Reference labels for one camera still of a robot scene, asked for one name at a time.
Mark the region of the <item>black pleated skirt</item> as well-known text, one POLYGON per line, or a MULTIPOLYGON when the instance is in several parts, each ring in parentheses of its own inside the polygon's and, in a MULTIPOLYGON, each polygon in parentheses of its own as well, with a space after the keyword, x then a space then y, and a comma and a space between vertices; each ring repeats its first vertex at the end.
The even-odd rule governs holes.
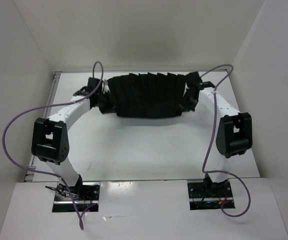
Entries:
POLYGON ((163 119, 178 112, 185 75, 145 73, 115 76, 107 80, 114 113, 123 118, 163 119))

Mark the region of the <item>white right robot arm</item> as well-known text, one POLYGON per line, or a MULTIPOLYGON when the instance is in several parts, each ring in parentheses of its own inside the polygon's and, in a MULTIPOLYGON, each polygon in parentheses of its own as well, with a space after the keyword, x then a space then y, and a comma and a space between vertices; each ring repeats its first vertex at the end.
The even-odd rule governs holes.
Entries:
POLYGON ((185 112, 195 110, 203 104, 213 114, 213 127, 209 146, 202 164, 202 172, 207 180, 203 184, 204 193, 213 197, 227 181, 234 160, 253 145, 252 117, 233 107, 219 92, 218 84, 210 81, 187 83, 181 104, 185 112))

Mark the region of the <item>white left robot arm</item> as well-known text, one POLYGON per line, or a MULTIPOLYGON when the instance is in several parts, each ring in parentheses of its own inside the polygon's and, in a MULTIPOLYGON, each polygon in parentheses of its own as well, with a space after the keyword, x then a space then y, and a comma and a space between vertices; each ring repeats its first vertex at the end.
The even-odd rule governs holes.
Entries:
POLYGON ((99 106, 105 93, 100 79, 90 77, 87 85, 74 93, 68 105, 48 118, 37 118, 33 126, 31 152, 46 163, 58 178, 60 190, 72 200, 83 196, 86 187, 69 160, 69 129, 93 107, 99 106))

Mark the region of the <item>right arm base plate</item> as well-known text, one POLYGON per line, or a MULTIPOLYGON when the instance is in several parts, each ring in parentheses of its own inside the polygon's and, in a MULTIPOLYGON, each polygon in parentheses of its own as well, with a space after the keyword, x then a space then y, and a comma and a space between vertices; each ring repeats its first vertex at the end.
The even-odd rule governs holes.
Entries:
POLYGON ((212 189, 207 189, 206 184, 200 181, 188 181, 187 190, 189 208, 197 210, 217 210, 224 204, 224 209, 234 209, 235 203, 231 184, 229 181, 212 189))

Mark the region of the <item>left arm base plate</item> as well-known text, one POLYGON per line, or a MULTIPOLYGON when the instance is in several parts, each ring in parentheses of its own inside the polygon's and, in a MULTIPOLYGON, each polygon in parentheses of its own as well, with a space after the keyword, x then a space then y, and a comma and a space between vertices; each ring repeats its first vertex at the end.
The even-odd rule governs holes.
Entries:
MULTIPOLYGON (((84 182, 82 193, 77 194, 72 191, 73 200, 80 213, 83 211, 87 213, 99 211, 100 186, 99 182, 84 182)), ((45 186, 45 188, 54 193, 53 213, 71 213, 75 211, 73 201, 63 185, 57 184, 56 187, 45 186)))

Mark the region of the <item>aluminium table edge rail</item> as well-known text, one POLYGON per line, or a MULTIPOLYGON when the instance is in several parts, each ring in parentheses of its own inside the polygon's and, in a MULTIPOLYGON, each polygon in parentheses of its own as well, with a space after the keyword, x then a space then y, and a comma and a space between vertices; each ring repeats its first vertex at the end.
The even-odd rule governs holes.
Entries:
POLYGON ((32 164, 28 166, 28 169, 26 171, 25 175, 25 182, 27 182, 27 178, 31 176, 34 178, 34 173, 40 173, 40 174, 46 174, 50 176, 58 177, 55 173, 48 172, 48 171, 42 171, 42 170, 36 170, 36 165, 33 165, 34 159, 39 160, 42 163, 52 163, 55 164, 55 166, 59 166, 61 161, 60 160, 60 148, 62 147, 61 139, 66 138, 66 142, 68 142, 68 137, 66 133, 66 137, 64 137, 64 131, 66 129, 65 123, 63 121, 59 121, 56 123, 56 121, 51 121, 49 115, 46 115, 48 113, 48 108, 56 107, 58 106, 57 103, 53 104, 55 93, 57 90, 57 86, 59 83, 59 79, 62 72, 55 72, 54 78, 53 78, 53 84, 51 87, 49 99, 47 100, 47 105, 45 106, 45 116, 44 118, 37 118, 34 122, 33 126, 33 135, 32 135, 32 145, 31 145, 31 153, 32 153, 32 164), (55 139, 53 138, 47 138, 47 135, 51 135, 52 133, 55 133, 55 139))

